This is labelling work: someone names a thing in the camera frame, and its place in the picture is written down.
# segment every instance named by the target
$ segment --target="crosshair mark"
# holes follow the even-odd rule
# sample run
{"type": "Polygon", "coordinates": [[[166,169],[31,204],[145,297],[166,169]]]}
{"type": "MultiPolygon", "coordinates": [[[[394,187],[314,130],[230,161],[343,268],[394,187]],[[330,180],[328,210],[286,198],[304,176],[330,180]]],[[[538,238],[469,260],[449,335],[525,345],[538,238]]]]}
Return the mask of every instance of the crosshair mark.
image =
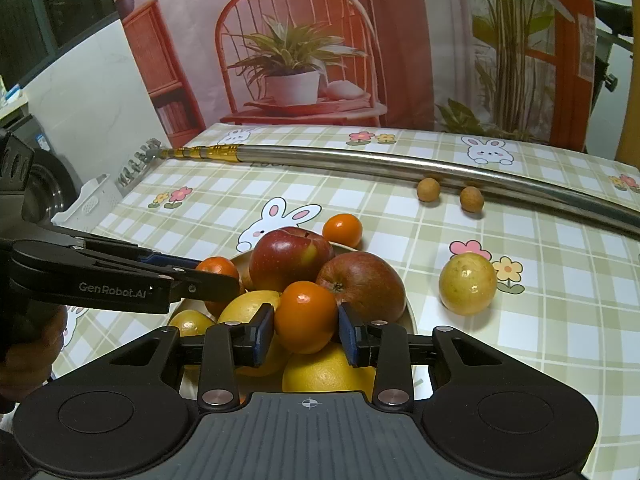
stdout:
{"type": "Polygon", "coordinates": [[[305,399],[302,402],[299,402],[299,404],[302,404],[305,408],[310,410],[311,408],[315,408],[318,404],[322,404],[322,402],[318,402],[317,400],[309,397],[308,399],[305,399]]]}

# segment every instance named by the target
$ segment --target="white flower pot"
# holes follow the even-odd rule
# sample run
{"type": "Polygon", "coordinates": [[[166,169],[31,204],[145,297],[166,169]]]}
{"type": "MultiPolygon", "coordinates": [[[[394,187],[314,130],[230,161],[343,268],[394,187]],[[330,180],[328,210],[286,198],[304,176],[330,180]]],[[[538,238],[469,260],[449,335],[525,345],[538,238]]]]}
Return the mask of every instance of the white flower pot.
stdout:
{"type": "Polygon", "coordinates": [[[278,106],[312,105],[318,102],[320,73],[316,70],[295,75],[269,76],[267,95],[278,106]]]}

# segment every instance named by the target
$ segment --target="red chair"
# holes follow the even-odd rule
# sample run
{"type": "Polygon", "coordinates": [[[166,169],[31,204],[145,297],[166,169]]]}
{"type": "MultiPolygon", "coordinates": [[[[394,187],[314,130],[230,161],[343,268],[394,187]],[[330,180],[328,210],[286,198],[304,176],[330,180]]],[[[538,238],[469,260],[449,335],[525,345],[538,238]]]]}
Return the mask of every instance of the red chair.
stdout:
{"type": "Polygon", "coordinates": [[[231,113],[222,122],[235,124],[349,124],[380,126],[380,116],[386,106],[383,78],[379,78],[380,46],[367,11],[358,0],[231,0],[216,23],[216,52],[225,83],[231,113]],[[301,24],[321,23],[328,34],[344,38],[344,44],[355,47],[365,57],[342,57],[343,67],[328,68],[328,82],[348,80],[366,92],[356,109],[353,102],[320,98],[315,105],[277,107],[267,99],[261,80],[249,84],[249,76],[239,69],[229,69],[234,63],[250,56],[245,39],[238,35],[265,33],[263,16],[278,22],[301,24]]]}

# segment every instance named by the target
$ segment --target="checkered tablecloth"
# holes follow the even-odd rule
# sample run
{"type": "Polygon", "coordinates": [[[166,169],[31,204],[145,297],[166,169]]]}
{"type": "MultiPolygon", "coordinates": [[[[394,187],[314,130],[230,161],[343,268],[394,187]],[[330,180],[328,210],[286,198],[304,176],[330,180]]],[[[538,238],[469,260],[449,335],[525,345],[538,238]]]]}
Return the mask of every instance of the checkered tablecloth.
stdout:
{"type": "MultiPolygon", "coordinates": [[[[640,176],[634,168],[546,146],[491,146],[487,139],[475,139],[483,144],[471,141],[475,160],[469,157],[469,139],[466,144],[460,136],[373,128],[218,124],[191,145],[241,141],[437,158],[523,174],[635,209],[640,206],[640,176]],[[513,163],[481,164],[482,156],[511,162],[510,156],[513,163]]],[[[458,327],[580,390],[600,419],[585,474],[593,479],[638,480],[638,241],[492,202],[481,218],[470,216],[450,194],[443,193],[438,205],[421,204],[415,185],[407,182],[268,164],[177,160],[149,174],[95,233],[178,256],[233,257],[239,242],[251,238],[264,206],[278,197],[286,201],[286,211],[278,214],[292,216],[295,209],[319,205],[316,216],[309,212],[300,219],[302,227],[316,232],[334,214],[357,215],[364,226],[363,248],[383,257],[402,276],[420,333],[431,333],[440,324],[458,327]],[[453,252],[469,248],[485,251],[494,262],[500,290],[490,309],[463,318],[439,303],[438,276],[453,252]]],[[[168,319],[105,311],[70,314],[75,332],[55,364],[57,375],[168,319]]],[[[426,370],[419,369],[416,379],[417,397],[428,396],[426,370]]]]}

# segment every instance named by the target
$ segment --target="pink flower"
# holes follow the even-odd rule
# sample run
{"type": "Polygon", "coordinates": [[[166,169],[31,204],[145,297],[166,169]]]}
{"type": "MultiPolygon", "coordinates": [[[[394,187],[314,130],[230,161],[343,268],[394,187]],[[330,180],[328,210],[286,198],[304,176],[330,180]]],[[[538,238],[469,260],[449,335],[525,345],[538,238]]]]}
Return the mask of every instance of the pink flower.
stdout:
{"type": "Polygon", "coordinates": [[[169,202],[182,202],[191,191],[193,191],[191,187],[182,186],[171,193],[169,202]]]}
{"type": "Polygon", "coordinates": [[[632,179],[630,176],[620,175],[620,180],[625,184],[627,184],[629,187],[638,187],[638,184],[636,184],[636,181],[632,179]]]}
{"type": "Polygon", "coordinates": [[[489,251],[485,251],[480,246],[480,242],[476,240],[469,240],[466,244],[463,244],[462,242],[452,242],[449,246],[449,251],[453,254],[476,253],[491,261],[491,253],[489,251]]]}
{"type": "Polygon", "coordinates": [[[349,134],[349,138],[351,140],[371,140],[372,137],[375,137],[375,134],[371,134],[369,132],[359,132],[357,134],[349,134]]]}

